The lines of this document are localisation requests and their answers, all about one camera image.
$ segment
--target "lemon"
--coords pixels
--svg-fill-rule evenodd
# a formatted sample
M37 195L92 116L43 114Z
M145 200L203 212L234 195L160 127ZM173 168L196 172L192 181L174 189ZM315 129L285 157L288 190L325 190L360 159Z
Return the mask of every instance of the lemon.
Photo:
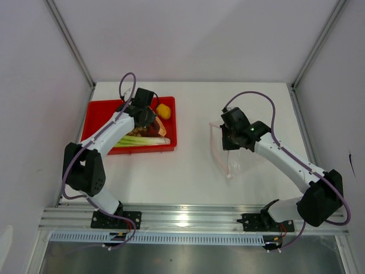
M161 117L162 119L168 120L171 117L171 109L165 104L159 104L159 106L156 109L156 112L158 116Z

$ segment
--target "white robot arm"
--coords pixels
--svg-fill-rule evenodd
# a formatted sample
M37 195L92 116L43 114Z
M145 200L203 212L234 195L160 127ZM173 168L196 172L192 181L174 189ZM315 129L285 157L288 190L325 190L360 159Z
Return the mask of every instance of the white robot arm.
M300 219L317 227L342 206L339 195L333 190L343 196L342 177L338 172L326 172L301 158L277 140L270 127L261 121L251 124L238 107L229 110L225 107L221 116L224 150L243 147L256 152L286 174L303 193L302 197L272 201L261 210L261 219L267 227L270 223Z
M108 214L117 214L123 205L104 187L103 158L124 135L135 127L149 126L155 120L156 114L149 108L153 95L152 91L138 88L132 104L125 108L124 113L121 113L122 104L92 136L80 144L70 143L65 148L63 177L66 177L66 184Z

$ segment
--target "red tray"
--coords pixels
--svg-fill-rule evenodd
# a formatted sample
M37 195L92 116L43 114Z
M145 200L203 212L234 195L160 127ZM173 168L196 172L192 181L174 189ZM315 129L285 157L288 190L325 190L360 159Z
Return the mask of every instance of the red tray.
M106 101L92 101L89 103L86 112L84 130L82 132L81 140L89 138L94 134L103 124L105 124L117 107L121 105L122 101L119 100L106 100ZM155 108L157 99L152 100L151 107ZM176 113L175 113L175 98L171 96L160 97L160 103L169 106L171 109L171 117L168 120L161 119L164 124L167 134L166 138L169 138L170 144L162 144L159 146L141 146L141 147L114 147L109 154L132 154L132 153L145 153L145 152L164 152L173 151L177 145L176 134Z

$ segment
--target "plastic bag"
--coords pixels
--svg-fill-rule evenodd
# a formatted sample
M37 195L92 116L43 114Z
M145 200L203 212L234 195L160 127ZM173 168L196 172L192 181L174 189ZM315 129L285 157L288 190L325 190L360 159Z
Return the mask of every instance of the plastic bag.
M240 166L241 150L224 151L222 148L222 122L211 122L210 126L210 150L216 162L220 165L227 178L232 179L242 172Z

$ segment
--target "green onion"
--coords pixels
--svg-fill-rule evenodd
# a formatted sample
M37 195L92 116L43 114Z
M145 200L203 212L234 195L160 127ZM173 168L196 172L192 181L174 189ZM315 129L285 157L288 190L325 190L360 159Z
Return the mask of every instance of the green onion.
M139 137L125 135L117 142L115 147L139 147L139 146L157 146L159 144L169 144L170 139L163 137Z

